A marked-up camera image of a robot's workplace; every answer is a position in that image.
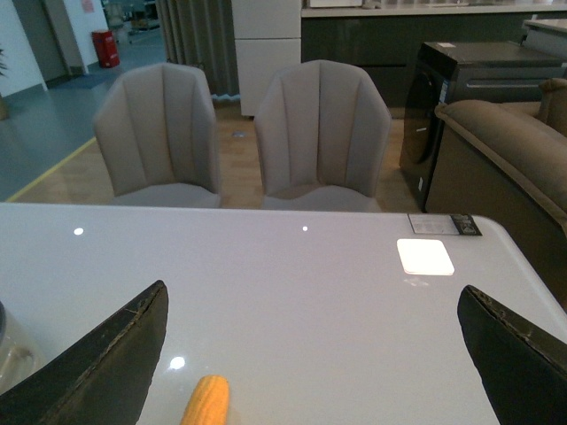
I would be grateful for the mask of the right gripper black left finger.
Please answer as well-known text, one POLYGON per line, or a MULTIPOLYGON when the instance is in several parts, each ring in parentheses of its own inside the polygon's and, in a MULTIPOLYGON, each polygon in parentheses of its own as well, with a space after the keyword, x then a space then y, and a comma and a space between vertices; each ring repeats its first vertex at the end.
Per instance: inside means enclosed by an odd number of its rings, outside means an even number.
POLYGON ((3 424, 135 424, 159 363, 167 286, 156 281, 1 397, 3 424))

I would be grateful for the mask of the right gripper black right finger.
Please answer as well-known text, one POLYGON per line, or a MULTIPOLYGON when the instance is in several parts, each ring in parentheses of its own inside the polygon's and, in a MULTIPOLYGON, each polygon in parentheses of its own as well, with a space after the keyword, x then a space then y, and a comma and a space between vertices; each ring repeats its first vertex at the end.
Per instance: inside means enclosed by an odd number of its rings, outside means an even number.
POLYGON ((566 343, 471 285, 457 317, 499 423, 566 422, 566 343))

